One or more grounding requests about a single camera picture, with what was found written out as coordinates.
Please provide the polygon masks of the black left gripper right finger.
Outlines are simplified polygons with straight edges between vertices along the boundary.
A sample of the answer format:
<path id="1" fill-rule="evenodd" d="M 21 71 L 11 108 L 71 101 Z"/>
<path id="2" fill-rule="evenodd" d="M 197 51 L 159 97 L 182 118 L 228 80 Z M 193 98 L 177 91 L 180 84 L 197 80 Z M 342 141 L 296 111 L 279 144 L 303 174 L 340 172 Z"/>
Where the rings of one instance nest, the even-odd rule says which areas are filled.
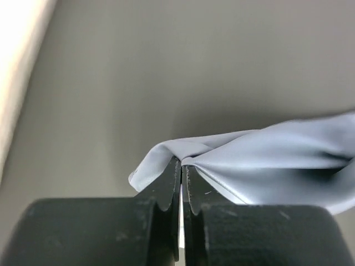
<path id="1" fill-rule="evenodd" d="M 184 166 L 181 178 L 187 265 L 354 264 L 323 208 L 235 204 L 193 166 Z"/>

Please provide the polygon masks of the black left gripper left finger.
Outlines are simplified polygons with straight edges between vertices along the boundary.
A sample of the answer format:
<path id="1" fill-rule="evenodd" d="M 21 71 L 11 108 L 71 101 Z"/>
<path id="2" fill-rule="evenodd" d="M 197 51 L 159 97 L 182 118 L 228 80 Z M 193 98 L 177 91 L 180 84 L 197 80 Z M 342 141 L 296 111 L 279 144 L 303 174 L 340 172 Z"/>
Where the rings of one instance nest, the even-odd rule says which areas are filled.
<path id="1" fill-rule="evenodd" d="M 181 163 L 134 197 L 47 198 L 23 212 L 2 265 L 174 265 Z"/>

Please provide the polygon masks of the grey fabric pillowcase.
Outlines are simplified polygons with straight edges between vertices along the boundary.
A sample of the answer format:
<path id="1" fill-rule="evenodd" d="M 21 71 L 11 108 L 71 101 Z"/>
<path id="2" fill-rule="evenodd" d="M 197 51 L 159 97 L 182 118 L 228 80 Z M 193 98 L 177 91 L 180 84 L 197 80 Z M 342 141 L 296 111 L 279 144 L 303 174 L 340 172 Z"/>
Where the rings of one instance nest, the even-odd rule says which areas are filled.
<path id="1" fill-rule="evenodd" d="M 310 204 L 332 214 L 354 207 L 354 112 L 164 141 L 130 185 L 142 191 L 172 157 L 237 204 Z"/>

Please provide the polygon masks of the cream bear print pillow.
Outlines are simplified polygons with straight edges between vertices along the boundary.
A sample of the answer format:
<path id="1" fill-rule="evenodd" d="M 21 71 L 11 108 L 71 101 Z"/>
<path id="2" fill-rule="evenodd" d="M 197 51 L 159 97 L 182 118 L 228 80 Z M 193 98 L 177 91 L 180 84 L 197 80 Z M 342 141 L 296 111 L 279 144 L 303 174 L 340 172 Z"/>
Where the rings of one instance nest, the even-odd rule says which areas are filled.
<path id="1" fill-rule="evenodd" d="M 1 168 L 56 1 L 1 1 Z"/>

